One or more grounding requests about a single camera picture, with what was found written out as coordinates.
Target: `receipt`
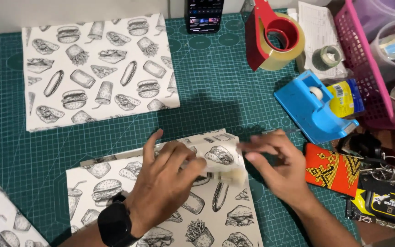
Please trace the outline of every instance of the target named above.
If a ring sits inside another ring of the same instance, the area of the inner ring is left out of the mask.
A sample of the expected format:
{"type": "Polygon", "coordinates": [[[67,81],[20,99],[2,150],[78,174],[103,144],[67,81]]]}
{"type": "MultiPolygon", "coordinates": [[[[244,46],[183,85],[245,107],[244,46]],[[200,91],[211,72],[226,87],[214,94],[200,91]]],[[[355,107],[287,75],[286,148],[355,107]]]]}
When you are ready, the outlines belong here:
{"type": "Polygon", "coordinates": [[[312,70],[319,79],[333,78],[339,74],[346,76],[347,71],[342,62],[326,71],[319,71],[312,64],[312,55],[317,49],[326,45],[336,45],[342,50],[330,10],[326,7],[318,7],[304,2],[299,2],[298,7],[298,23],[303,28],[306,40],[304,69],[312,70]]]}

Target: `packing tape roll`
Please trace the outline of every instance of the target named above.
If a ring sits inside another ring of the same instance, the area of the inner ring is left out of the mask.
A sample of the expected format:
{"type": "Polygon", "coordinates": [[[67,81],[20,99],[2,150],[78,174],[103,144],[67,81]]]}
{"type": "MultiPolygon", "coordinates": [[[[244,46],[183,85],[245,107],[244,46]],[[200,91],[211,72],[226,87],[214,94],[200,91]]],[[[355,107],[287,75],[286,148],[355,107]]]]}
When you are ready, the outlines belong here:
{"type": "Polygon", "coordinates": [[[263,23],[260,21],[260,45],[264,52],[269,54],[269,58],[266,59],[261,65],[260,68],[264,70],[280,70],[284,66],[286,66],[290,61],[298,57],[304,50],[305,37],[304,32],[301,26],[296,22],[292,17],[287,14],[275,13],[278,17],[283,17],[292,21],[299,32],[299,41],[298,44],[292,48],[290,51],[276,51],[274,50],[268,43],[266,42],[266,38],[264,37],[265,27],[263,23]]]}
{"type": "Polygon", "coordinates": [[[310,92],[315,95],[318,100],[322,100],[324,97],[323,92],[318,87],[309,87],[310,92]]]}

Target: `cutting mat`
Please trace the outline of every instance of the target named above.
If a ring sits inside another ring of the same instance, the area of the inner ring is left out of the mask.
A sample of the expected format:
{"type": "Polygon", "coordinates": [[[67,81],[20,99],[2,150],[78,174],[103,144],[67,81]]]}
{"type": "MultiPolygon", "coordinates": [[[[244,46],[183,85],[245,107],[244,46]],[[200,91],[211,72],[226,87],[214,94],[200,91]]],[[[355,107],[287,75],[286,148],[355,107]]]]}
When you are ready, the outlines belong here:
{"type": "MultiPolygon", "coordinates": [[[[0,185],[53,245],[70,235],[65,170],[82,160],[139,148],[157,127],[164,129],[162,141],[220,128],[246,140],[265,129],[295,127],[272,95],[298,75],[294,63],[277,72],[253,72],[240,14],[224,15],[215,34],[188,35],[183,19],[167,20],[167,32],[180,108],[36,133],[25,131],[21,34],[0,35],[0,185]]],[[[300,149],[305,142],[301,133],[291,140],[300,149]]],[[[293,212],[249,167],[265,247],[307,246],[293,212]]],[[[313,190],[356,234],[344,219],[344,201],[328,190],[313,190]]]]}

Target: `hand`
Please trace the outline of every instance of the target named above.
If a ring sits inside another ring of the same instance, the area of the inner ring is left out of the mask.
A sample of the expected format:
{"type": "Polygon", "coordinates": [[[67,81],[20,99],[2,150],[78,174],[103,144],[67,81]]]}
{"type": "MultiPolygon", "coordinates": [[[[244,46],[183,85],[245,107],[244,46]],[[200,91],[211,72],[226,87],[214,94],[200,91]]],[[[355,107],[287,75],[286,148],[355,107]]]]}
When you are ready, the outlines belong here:
{"type": "Polygon", "coordinates": [[[131,234],[139,238],[167,220],[188,199],[196,177],[207,165],[183,143],[168,142],[155,158],[154,146],[161,138],[159,129],[143,147],[143,167],[131,194],[124,200],[130,211],[131,234]],[[188,160],[185,169],[179,167],[188,160]]]}
{"type": "Polygon", "coordinates": [[[240,143],[249,160],[264,178],[269,189],[292,208],[314,198],[305,181],[306,160],[282,130],[252,136],[250,143],[240,143]],[[260,153],[277,155],[278,166],[272,167],[260,153]]]}

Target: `black watch strap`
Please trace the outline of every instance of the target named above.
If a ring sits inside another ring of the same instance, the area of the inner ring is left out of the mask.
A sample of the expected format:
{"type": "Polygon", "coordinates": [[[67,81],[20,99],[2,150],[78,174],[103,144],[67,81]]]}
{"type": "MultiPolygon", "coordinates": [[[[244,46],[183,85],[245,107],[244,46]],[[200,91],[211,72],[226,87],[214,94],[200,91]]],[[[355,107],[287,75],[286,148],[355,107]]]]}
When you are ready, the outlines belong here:
{"type": "Polygon", "coordinates": [[[139,238],[131,234],[132,222],[130,212],[123,204],[126,199],[122,194],[112,197],[112,204],[101,211],[98,216],[98,228],[103,243],[111,247],[129,247],[139,238]]]}

